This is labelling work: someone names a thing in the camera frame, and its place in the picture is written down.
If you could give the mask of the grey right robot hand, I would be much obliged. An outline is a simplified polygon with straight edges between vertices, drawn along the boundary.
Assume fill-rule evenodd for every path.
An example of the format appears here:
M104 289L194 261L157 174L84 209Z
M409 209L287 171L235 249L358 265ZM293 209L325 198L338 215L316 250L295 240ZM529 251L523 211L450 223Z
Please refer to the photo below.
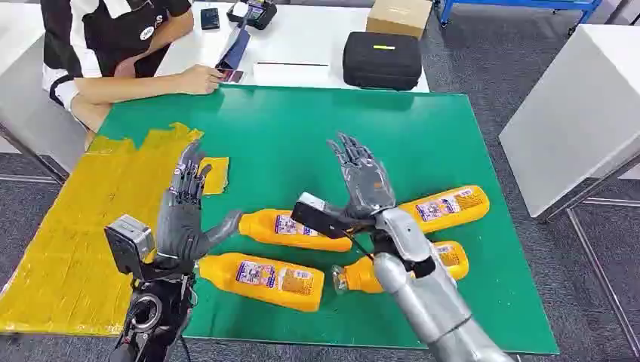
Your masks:
M327 144L340 165L349 200L343 207L327 205L328 215L347 229L373 230L376 217L396 206L396 197L383 163L355 137L343 132Z

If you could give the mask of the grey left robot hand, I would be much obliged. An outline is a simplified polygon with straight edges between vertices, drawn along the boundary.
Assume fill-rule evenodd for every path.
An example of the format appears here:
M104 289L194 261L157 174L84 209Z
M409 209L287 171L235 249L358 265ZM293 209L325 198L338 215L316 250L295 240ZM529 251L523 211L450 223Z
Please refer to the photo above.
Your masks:
M163 194L155 230L154 263L160 268L193 263L238 231L240 210L231 210L218 225L202 229L202 196L211 166L199 168L205 157L200 143L195 140L182 151Z

